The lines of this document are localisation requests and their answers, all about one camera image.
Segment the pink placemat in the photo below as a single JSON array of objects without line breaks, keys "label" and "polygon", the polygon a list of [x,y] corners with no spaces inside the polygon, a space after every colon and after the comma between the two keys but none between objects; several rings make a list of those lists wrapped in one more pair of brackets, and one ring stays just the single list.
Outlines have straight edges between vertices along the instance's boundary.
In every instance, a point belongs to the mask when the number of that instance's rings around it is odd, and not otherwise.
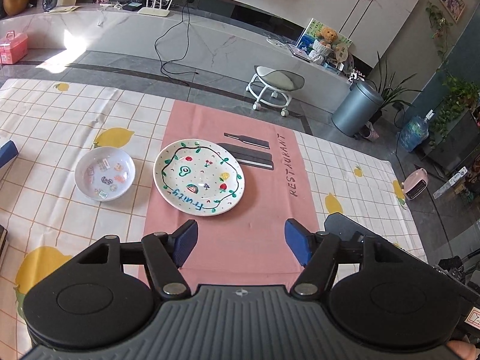
[{"label": "pink placemat", "polygon": [[[246,135],[269,143],[260,148],[228,138]],[[176,101],[162,147],[194,138],[269,152],[273,170],[241,165],[245,192],[230,211],[211,217],[191,216],[170,206],[152,186],[144,235],[174,232],[188,219],[198,222],[198,243],[181,269],[192,291],[198,284],[270,285],[288,288],[302,270],[285,243],[284,225],[295,218],[318,228],[308,176],[293,131],[260,120]],[[140,278],[146,281],[141,271]]]}]

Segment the pink space heater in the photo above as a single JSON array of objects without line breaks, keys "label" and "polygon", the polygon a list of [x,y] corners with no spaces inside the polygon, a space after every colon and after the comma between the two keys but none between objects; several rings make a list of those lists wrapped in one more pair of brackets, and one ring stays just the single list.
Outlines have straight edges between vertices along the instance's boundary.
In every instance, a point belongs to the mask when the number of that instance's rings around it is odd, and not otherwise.
[{"label": "pink space heater", "polygon": [[427,171],[421,168],[417,169],[406,178],[405,182],[402,183],[402,190],[404,195],[411,200],[420,195],[420,193],[427,187],[427,184]]}]

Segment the teddy bear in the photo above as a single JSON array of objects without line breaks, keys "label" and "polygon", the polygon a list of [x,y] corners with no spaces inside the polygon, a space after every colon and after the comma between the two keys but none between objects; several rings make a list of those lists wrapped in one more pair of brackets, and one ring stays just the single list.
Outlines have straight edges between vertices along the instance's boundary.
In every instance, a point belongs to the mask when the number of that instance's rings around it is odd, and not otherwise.
[{"label": "teddy bear", "polygon": [[321,44],[327,47],[332,47],[332,43],[338,39],[337,31],[330,27],[323,27],[320,31],[315,33],[317,38],[323,38],[320,41]]}]

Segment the lemon print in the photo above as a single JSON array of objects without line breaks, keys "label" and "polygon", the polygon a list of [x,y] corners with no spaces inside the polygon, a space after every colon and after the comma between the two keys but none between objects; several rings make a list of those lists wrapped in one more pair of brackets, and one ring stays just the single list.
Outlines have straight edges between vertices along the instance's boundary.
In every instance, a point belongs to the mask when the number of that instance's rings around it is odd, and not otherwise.
[{"label": "lemon print", "polygon": [[329,193],[325,197],[325,207],[327,207],[328,213],[333,214],[334,212],[340,212],[343,214],[343,208],[337,198]]},{"label": "lemon print", "polygon": [[54,86],[54,88],[58,89],[60,92],[65,92],[69,89],[70,85],[66,84],[64,82],[57,84]]},{"label": "lemon print", "polygon": [[353,174],[357,177],[363,177],[363,172],[362,172],[362,168],[360,168],[358,165],[355,167],[355,169],[353,170]]},{"label": "lemon print", "polygon": [[129,141],[131,136],[134,134],[133,131],[127,130],[122,127],[109,128],[107,131],[104,131],[97,135],[93,141],[94,147],[99,146],[112,146],[112,147],[122,147],[125,146]]},{"label": "lemon print", "polygon": [[220,175],[220,181],[225,181],[230,177],[230,173],[224,172]]},{"label": "lemon print", "polygon": [[26,293],[69,259],[71,256],[64,256],[51,246],[40,246],[27,254],[15,278],[18,313],[22,318],[23,299]]},{"label": "lemon print", "polygon": [[400,183],[398,180],[393,180],[392,181],[393,185],[393,191],[395,193],[395,196],[397,197],[398,202],[400,203],[401,206],[405,205],[405,195],[403,194],[402,187],[400,186]]}]

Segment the white bowl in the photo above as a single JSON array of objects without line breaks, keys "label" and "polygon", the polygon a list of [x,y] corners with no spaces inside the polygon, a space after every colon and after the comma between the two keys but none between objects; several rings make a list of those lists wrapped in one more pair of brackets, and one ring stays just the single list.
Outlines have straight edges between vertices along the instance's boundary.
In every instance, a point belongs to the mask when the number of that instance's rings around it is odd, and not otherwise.
[{"label": "white bowl", "polygon": [[97,147],[75,167],[75,184],[88,198],[107,202],[123,195],[135,179],[131,157],[115,147]]}]

